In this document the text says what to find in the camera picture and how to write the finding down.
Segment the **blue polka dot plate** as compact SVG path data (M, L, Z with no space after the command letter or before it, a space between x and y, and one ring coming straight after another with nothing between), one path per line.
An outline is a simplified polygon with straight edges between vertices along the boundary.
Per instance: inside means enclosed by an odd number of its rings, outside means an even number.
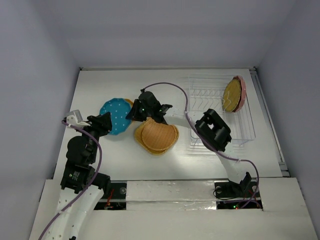
M110 135L119 135L127 130L132 121L126 119L128 113L131 111L131 104L124 98L112 98L106 101L100 108L99 114L103 115L110 112L112 130Z

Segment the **square woven bamboo tray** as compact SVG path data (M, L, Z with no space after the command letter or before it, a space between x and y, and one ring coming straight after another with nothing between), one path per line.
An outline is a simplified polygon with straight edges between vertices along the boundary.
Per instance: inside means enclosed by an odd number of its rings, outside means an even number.
M179 130L175 125L157 123L149 118L134 131L135 141L152 155L166 153L179 138Z

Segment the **rounded woven bamboo plate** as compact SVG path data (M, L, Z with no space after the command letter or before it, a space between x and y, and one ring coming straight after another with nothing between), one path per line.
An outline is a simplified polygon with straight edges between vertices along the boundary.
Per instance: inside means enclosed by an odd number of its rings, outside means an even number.
M157 123L149 118L142 127L141 139L145 146L154 151L166 151L179 138L179 131L174 125Z

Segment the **round yellow woven plate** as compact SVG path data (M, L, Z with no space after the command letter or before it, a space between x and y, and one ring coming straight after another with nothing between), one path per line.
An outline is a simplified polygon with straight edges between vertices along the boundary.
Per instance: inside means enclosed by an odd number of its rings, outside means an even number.
M233 112L242 95L241 82L237 77L234 77L226 86L222 97L222 108L225 112Z

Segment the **pink polka dot plate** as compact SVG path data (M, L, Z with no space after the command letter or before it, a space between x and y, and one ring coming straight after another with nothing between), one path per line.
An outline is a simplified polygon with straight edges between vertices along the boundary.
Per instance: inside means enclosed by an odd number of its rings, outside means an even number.
M242 76L237 75L234 77L234 79L237 79L239 81L240 87L241 87L240 100L239 100L236 108L233 110L233 112L236 113L236 112L239 112L245 104L245 100L247 97L247 87L246 87L245 80L243 79Z

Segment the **yellow polka dot plate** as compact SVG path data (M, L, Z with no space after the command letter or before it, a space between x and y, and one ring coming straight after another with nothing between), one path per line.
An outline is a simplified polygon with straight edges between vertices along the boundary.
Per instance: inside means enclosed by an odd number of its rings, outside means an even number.
M131 107L133 106L134 103L133 103L130 99L125 98L124 100L125 100L127 103L129 103Z

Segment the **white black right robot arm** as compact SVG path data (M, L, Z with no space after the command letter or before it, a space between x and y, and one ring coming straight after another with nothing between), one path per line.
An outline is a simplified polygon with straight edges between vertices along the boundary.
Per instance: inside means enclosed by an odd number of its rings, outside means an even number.
M192 119L187 109L161 104L152 92L144 91L134 100L126 118L139 122L153 119L158 124L193 130L203 145L217 154L227 173L228 183L222 189L227 189L234 198L250 197L248 192L252 190L252 177L243 166L247 161L236 157L231 145L231 129L215 110L209 108Z

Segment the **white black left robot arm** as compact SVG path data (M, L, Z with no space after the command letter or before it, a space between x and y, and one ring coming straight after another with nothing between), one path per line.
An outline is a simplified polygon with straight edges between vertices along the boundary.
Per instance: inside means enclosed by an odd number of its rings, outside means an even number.
M67 143L66 163L60 182L54 217L39 236L41 240L78 240L91 213L101 198L110 194L109 175L99 173L102 163L100 137L112 130L110 112L88 116L79 110L69 112L62 124L80 134Z

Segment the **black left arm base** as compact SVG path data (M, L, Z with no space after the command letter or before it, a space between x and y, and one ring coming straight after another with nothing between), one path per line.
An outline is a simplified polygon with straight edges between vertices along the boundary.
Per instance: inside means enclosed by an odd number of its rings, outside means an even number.
M126 210L127 201L127 182L112 181L110 191L104 194L103 197L95 205L94 210L117 211Z

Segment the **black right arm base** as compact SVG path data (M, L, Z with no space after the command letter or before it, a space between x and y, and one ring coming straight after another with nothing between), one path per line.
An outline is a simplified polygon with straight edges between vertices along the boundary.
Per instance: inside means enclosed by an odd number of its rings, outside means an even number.
M216 208L218 210L238 210L247 203L244 209L263 209L260 192L252 197L256 190L257 183L252 181L245 191L242 191L237 185L228 181L218 181L214 183L213 196L216 199Z

